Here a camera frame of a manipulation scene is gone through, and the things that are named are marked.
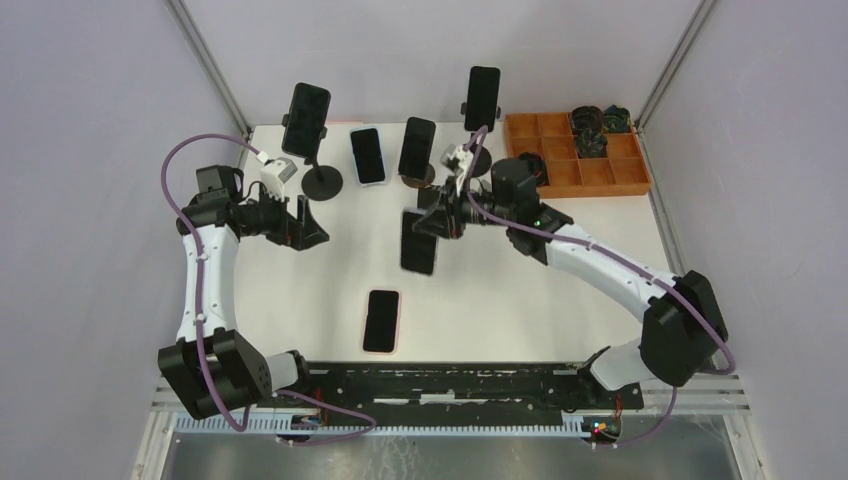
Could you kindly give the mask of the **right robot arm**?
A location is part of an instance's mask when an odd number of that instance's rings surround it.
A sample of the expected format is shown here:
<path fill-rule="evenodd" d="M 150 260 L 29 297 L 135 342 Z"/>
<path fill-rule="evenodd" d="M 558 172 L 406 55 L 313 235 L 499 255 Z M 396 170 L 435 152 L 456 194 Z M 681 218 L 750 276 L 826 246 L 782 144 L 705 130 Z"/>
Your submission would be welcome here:
<path fill-rule="evenodd" d="M 588 374 L 579 378 L 577 392 L 585 405 L 602 408 L 619 389 L 646 380 L 682 387 L 695 374 L 709 372 L 716 353 L 727 363 L 716 374 L 734 370 L 725 322 L 704 275 L 650 268 L 598 241 L 541 201 L 534 175 L 519 159 L 495 162 L 491 183 L 478 188 L 470 177 L 470 152 L 458 148 L 442 162 L 450 174 L 437 187 L 437 199 L 414 222 L 414 232 L 459 239 L 469 224 L 503 226 L 521 254 L 578 277 L 640 322 L 636 339 L 605 347 L 583 364 Z"/>

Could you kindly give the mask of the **clear case phone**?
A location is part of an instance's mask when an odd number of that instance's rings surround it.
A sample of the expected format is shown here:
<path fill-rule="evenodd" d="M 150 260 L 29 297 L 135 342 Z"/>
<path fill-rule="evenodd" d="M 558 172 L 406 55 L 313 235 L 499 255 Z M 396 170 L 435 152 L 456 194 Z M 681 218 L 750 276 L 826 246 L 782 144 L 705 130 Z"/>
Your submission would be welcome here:
<path fill-rule="evenodd" d="M 401 220 L 400 266 L 403 270 L 430 276 L 436 265 L 437 238 L 413 230 L 424 212 L 405 209 Z"/>

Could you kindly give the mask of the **pink case phone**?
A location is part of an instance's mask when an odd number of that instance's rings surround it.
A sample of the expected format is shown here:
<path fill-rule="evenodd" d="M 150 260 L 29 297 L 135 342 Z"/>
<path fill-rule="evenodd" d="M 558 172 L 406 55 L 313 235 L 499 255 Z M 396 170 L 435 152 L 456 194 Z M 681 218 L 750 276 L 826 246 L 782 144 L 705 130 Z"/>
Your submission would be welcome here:
<path fill-rule="evenodd" d="M 362 349 L 371 354 L 396 350 L 401 296 L 395 290 L 372 290 L 368 295 Z"/>

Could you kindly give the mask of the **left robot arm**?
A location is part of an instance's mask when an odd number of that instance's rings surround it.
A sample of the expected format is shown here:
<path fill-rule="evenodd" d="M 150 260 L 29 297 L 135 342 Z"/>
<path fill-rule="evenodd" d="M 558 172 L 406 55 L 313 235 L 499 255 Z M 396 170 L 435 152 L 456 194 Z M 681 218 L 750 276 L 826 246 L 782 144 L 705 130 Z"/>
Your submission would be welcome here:
<path fill-rule="evenodd" d="M 266 161 L 258 196 L 251 199 L 242 170 L 223 165 L 199 169 L 199 191 L 180 211 L 186 302 L 176 342 L 159 350 L 157 362 L 196 420 L 248 408 L 274 392 L 295 408 L 313 397 L 305 358 L 296 350 L 262 354 L 239 333 L 235 312 L 235 266 L 243 238 L 263 237 L 295 251 L 329 239 L 306 196 L 298 196 L 295 214 L 288 210 L 285 184 L 296 171 L 288 159 Z"/>

